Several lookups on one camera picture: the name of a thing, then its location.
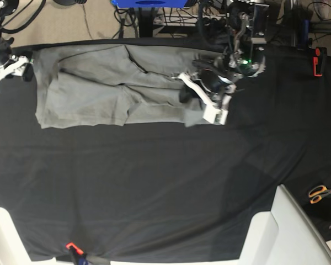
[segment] scissors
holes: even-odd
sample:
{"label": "scissors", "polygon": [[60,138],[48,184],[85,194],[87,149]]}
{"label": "scissors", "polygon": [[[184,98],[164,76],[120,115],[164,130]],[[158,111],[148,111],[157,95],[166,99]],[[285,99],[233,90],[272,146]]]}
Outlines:
{"label": "scissors", "polygon": [[308,193],[311,204],[318,203],[328,195],[331,195],[331,189],[328,189],[325,185],[316,186]]}

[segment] blue box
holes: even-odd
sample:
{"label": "blue box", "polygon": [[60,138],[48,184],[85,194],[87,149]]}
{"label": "blue box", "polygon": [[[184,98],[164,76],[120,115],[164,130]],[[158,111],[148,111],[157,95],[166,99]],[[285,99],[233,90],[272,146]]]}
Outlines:
{"label": "blue box", "polygon": [[112,0],[111,3],[120,8],[128,7],[180,7],[188,0]]}

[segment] black cloth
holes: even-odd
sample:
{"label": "black cloth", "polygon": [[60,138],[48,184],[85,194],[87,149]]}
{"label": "black cloth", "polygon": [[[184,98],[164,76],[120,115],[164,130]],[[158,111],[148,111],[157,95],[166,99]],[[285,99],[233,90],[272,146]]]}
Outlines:
{"label": "black cloth", "polygon": [[284,183],[331,239],[331,58],[322,78],[294,49],[237,83],[228,125],[134,124],[41,130],[36,84],[2,82],[0,206],[33,260],[73,241],[114,261],[237,259],[250,220]]}

